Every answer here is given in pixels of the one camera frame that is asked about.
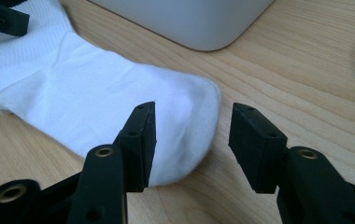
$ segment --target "wooden desk surface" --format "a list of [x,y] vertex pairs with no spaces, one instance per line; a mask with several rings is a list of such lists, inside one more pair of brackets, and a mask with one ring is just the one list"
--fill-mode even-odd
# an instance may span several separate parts
[[[275,195],[256,195],[227,146],[233,102],[252,105],[355,184],[355,1],[276,0],[232,45],[186,49],[85,0],[63,0],[79,35],[138,62],[208,77],[223,97],[209,154],[176,184],[130,194],[130,223],[280,223]],[[83,159],[14,115],[0,115],[0,185],[42,188]]]

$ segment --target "sock cuff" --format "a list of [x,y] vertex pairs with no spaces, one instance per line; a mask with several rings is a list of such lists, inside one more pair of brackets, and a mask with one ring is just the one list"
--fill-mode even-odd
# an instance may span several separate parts
[[73,31],[57,0],[28,0],[13,9],[30,15],[28,32],[21,37],[0,33],[0,69],[44,57]]

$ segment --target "screw hole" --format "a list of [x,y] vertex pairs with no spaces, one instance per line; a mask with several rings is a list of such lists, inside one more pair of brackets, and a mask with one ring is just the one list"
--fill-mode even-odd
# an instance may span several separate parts
[[95,152],[95,155],[97,157],[107,157],[111,154],[113,154],[113,148],[108,148],[108,147],[100,148]]
[[104,214],[104,209],[102,207],[92,208],[87,212],[85,218],[90,222],[97,221],[102,218]]
[[22,184],[11,186],[0,193],[0,203],[10,203],[19,199],[26,192]]
[[309,160],[316,160],[318,158],[318,155],[315,154],[315,152],[310,151],[308,149],[300,149],[299,153],[302,157],[309,159]]
[[350,212],[343,212],[343,218],[346,220],[355,223],[355,214],[350,213]]

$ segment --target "white sock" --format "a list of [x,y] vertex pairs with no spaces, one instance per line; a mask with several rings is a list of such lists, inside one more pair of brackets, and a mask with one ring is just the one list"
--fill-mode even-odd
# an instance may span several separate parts
[[14,7],[28,34],[0,34],[0,111],[12,112],[81,157],[110,144],[136,105],[156,103],[157,146],[149,184],[188,175],[208,152],[220,90],[208,79],[130,62],[73,31],[57,0]]

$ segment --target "wood grain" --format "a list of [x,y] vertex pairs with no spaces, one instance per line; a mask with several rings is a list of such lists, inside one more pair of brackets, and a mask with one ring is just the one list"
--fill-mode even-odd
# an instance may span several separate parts
[[[355,1],[276,0],[225,49],[180,46],[85,0],[63,0],[77,33],[137,63],[215,81],[220,121],[210,152],[176,184],[130,194],[130,223],[281,223],[275,195],[255,194],[228,148],[233,102],[252,105],[289,137],[324,153],[355,184]],[[0,185],[42,188],[83,159],[14,115],[0,115]]]

